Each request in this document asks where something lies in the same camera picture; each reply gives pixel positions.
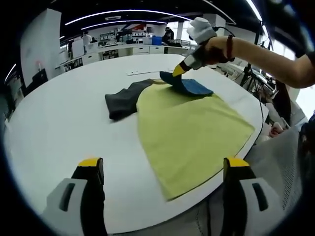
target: yellow-green towel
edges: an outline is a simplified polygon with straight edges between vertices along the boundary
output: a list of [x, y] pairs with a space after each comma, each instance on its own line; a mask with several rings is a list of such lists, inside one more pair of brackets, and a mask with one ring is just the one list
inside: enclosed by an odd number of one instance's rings
[[218, 96], [188, 97], [170, 85], [143, 90], [137, 110], [142, 147], [168, 200], [220, 171], [254, 131]]

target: bracelet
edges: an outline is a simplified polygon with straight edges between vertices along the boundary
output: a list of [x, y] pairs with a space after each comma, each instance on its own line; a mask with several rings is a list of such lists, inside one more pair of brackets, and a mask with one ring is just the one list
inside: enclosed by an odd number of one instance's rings
[[233, 36], [229, 35], [226, 41], [226, 55], [227, 55], [227, 60], [229, 61], [234, 61], [235, 58], [232, 58], [232, 50], [233, 50]]

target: white round table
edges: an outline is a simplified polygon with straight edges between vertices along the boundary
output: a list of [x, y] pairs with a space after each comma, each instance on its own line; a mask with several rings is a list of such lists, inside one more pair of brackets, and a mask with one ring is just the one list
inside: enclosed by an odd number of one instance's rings
[[[37, 213], [47, 195], [90, 156], [104, 160], [104, 219], [108, 233], [140, 230], [191, 208], [222, 183], [222, 171], [194, 190], [167, 202], [141, 147], [137, 114], [113, 122], [105, 94], [132, 82], [159, 78], [180, 55], [140, 55], [89, 64], [55, 77], [17, 107], [5, 133], [9, 163], [27, 202]], [[154, 73], [137, 74], [154, 71]], [[213, 90], [256, 130], [239, 152], [244, 158], [259, 135], [259, 101], [236, 83], [204, 67], [183, 76]], [[264, 118], [268, 110], [263, 106]]]

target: human arm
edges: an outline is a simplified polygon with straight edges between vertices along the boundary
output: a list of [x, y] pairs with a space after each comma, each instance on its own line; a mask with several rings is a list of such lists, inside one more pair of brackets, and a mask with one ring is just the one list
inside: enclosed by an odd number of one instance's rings
[[[206, 50], [212, 47], [222, 49], [226, 57], [226, 41], [225, 36], [211, 38]], [[248, 61], [293, 88], [315, 84], [315, 69], [307, 55], [292, 61], [240, 38], [233, 38], [232, 57]]]

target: blue cloth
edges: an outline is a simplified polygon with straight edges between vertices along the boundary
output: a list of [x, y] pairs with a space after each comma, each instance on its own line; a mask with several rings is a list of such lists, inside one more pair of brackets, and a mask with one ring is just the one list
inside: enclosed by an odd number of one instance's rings
[[173, 77], [172, 73], [168, 73], [165, 71], [160, 71], [159, 76], [161, 79], [168, 84], [173, 86], [173, 89], [179, 93], [186, 95], [207, 95], [211, 96], [213, 91], [207, 89], [196, 80], [193, 79], [183, 79], [182, 76]]

